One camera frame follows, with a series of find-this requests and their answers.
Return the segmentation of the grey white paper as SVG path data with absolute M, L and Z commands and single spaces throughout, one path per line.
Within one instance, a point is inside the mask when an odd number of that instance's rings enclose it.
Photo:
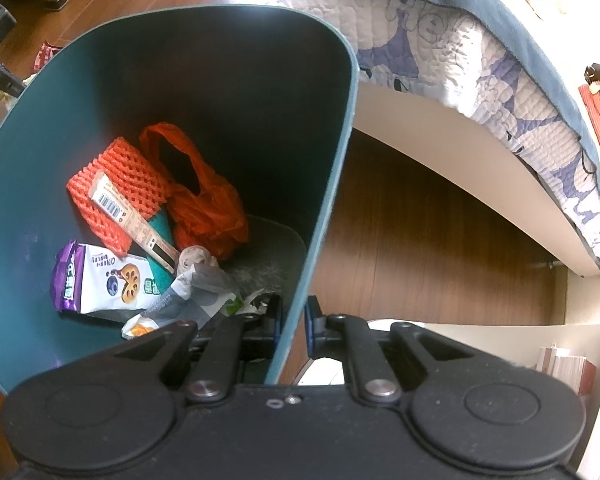
M 178 256 L 176 275 L 205 274 L 212 269 L 219 269 L 218 259 L 211 255 L 207 248 L 199 245 L 183 249 Z

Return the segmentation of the beige snack bar wrapper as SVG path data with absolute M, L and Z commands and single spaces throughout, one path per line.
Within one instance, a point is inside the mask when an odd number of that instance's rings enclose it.
M 132 238 L 133 242 L 143 248 L 145 252 L 151 252 L 156 260 L 159 259 L 155 246 L 160 237 L 102 170 L 96 171 L 88 190 L 88 196 L 108 218 Z M 174 247 L 176 265 L 178 265 L 179 255 L 180 252 Z

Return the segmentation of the white nightstand shelf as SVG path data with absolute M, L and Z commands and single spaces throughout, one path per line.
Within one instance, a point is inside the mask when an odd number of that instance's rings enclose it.
M 364 403 L 342 363 L 313 359 L 304 386 L 335 385 L 383 445 L 404 437 L 416 479 L 600 479 L 600 325 L 479 326 L 367 322 L 400 382 L 396 403 Z M 538 372 L 541 347 L 596 367 L 578 396 Z

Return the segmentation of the dark teal trash bin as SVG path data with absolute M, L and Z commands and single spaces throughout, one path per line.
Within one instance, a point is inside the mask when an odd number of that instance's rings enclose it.
M 107 349 L 110 328 L 50 301 L 59 249 L 93 234 L 67 181 L 123 136 L 168 122 L 236 188 L 248 214 L 306 251 L 265 379 L 289 356 L 352 129 L 358 63 L 332 25 L 276 6 L 189 6 L 102 24 L 64 47 L 0 127 L 0 390 Z

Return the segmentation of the red plastic bag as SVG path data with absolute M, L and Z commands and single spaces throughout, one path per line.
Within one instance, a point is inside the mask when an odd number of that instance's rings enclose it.
M 140 149 L 169 183 L 166 210 L 178 249 L 198 245 L 223 261 L 248 242 L 237 191 L 204 161 L 184 131 L 167 122 L 148 126 L 140 134 Z

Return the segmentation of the white green wrapper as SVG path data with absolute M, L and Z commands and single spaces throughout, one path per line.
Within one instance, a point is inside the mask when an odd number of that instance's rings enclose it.
M 195 322 L 203 328 L 235 314 L 261 314 L 264 288 L 242 296 L 236 282 L 220 268 L 195 263 L 180 274 L 148 308 L 133 316 L 121 330 L 125 340 L 147 335 L 175 322 Z

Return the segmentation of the white purple biscuit package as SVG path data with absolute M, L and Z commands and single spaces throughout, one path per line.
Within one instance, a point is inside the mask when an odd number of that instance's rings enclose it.
M 122 323 L 160 296 L 149 261 L 75 240 L 56 256 L 50 298 L 59 313 Z

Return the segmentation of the orange foam fruit net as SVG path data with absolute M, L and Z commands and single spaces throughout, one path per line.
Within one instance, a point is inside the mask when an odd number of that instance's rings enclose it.
M 119 136 L 87 166 L 71 177 L 66 188 L 81 217 L 106 248 L 117 256 L 125 256 L 132 238 L 114 224 L 88 196 L 88 190 L 102 170 L 117 190 L 142 215 L 151 219 L 171 195 L 170 184 L 142 153 Z

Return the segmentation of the books on shelf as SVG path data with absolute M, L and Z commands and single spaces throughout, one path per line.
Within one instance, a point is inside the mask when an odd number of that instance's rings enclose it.
M 540 348 L 535 369 L 560 380 L 578 396 L 592 392 L 597 372 L 597 367 L 586 356 L 555 346 Z

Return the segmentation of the dark red snack wrapper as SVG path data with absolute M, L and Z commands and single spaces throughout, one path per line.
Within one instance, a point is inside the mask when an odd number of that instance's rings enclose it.
M 61 50 L 61 47 L 54 46 L 47 41 L 41 44 L 41 47 L 36 52 L 33 64 L 32 72 L 38 73 L 42 68 L 50 62 L 50 60 Z

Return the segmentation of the white teal tissue pack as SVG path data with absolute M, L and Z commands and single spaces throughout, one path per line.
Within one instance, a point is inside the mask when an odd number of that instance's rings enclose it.
M 160 240 L 155 249 L 158 250 L 159 259 L 156 260 L 151 252 L 146 252 L 155 284 L 160 294 L 165 292 L 174 280 L 176 258 L 174 257 L 173 237 L 171 234 L 170 220 L 164 208 L 161 208 L 149 220 L 148 224 Z

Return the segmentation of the bed with orange bedspread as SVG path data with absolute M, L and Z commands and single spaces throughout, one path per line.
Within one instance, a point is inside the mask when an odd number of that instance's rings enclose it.
M 600 270 L 600 148 L 515 0 L 285 0 L 349 40 L 362 81 L 432 99 L 523 162 Z

